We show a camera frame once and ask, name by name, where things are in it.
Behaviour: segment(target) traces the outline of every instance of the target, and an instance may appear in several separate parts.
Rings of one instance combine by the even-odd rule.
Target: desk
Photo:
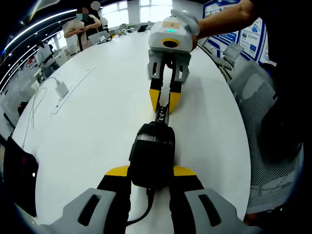
[[[53,79],[30,123],[25,151],[39,162],[37,223],[50,224],[63,207],[88,188],[96,188],[111,168],[128,165],[139,128],[154,120],[147,76],[148,34],[132,33],[92,46],[67,61],[53,76],[68,86],[92,71],[56,115]],[[195,171],[204,187],[220,193],[246,212],[250,191],[250,155],[237,104],[214,62],[200,48],[192,52],[190,75],[182,87],[169,125],[176,137],[175,161]],[[169,96],[166,68],[161,103]],[[44,91],[38,94],[38,103]],[[24,110],[13,139],[22,145],[31,107]],[[147,208],[145,189],[133,186],[129,220]],[[169,191],[156,193],[151,212],[127,233],[173,233]]]

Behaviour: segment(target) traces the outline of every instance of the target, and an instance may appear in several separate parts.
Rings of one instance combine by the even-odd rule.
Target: charger
[[[66,94],[68,94],[68,89],[66,87],[66,84],[64,83],[64,81],[57,83],[57,87],[55,88],[56,92],[58,93],[60,98],[63,98],[66,96]]]

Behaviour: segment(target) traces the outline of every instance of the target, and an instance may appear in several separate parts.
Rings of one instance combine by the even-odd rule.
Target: gray chair
[[[211,48],[211,51],[213,51],[213,49],[216,49],[223,54],[220,58],[217,56],[213,57],[213,60],[215,61],[215,63],[230,71],[234,70],[235,61],[237,57],[239,56],[239,54],[244,50],[242,46],[234,42],[231,42],[224,51],[214,46],[211,46],[210,48]]]
[[[241,112],[251,157],[251,190],[247,214],[284,204],[293,191],[303,165],[303,147],[293,159],[271,163],[260,153],[257,136],[261,121],[274,105],[275,86],[269,74],[254,61],[229,82]]]

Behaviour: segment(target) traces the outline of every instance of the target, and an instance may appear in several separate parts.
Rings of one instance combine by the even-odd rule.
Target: wall
[[[173,6],[175,10],[187,10],[198,19],[202,19],[203,16],[203,4],[188,0],[173,0]],[[128,1],[128,13],[129,23],[140,23],[140,6],[139,0]]]
[[[204,5],[198,2],[187,0],[173,0],[173,8],[175,10],[187,10],[195,15],[196,18],[199,20],[203,18],[203,7]]]
[[[128,1],[128,13],[129,13],[129,23],[139,24],[140,23],[140,6],[139,1]]]

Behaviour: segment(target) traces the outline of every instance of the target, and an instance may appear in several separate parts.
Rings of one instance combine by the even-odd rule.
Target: human hand
[[[84,32],[86,32],[86,31],[88,31],[89,29],[90,29],[90,26],[87,25],[87,26],[84,27],[84,29],[82,30],[82,32],[84,33]]]
[[[74,31],[74,33],[77,34],[77,35],[80,34],[80,33],[82,33],[82,32],[83,32],[83,29],[76,29],[76,30]]]

